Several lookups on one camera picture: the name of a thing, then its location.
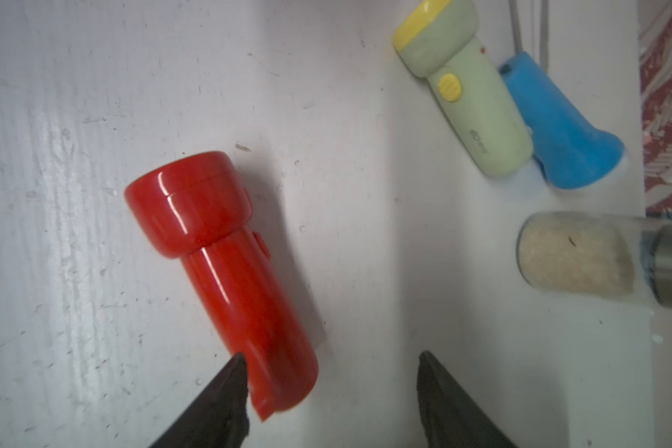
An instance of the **fabric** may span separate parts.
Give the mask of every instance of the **fabric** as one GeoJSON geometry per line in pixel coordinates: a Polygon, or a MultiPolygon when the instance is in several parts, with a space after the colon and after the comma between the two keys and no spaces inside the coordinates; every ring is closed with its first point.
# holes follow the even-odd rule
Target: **fabric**
{"type": "Polygon", "coordinates": [[[672,0],[640,0],[647,214],[672,220],[672,0]]]}

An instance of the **flashlight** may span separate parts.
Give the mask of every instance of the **flashlight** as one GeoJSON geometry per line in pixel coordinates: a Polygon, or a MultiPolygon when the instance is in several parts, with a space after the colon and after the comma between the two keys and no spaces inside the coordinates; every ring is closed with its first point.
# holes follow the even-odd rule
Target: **flashlight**
{"type": "Polygon", "coordinates": [[[259,417],[296,406],[316,383],[318,361],[269,249],[247,225],[251,201],[229,157],[214,151],[164,165],[125,198],[157,251],[181,258],[227,349],[246,357],[259,417]]]}
{"type": "Polygon", "coordinates": [[[528,129],[485,47],[471,0],[425,0],[393,35],[417,77],[425,77],[475,163],[500,177],[532,156],[528,129]]]}

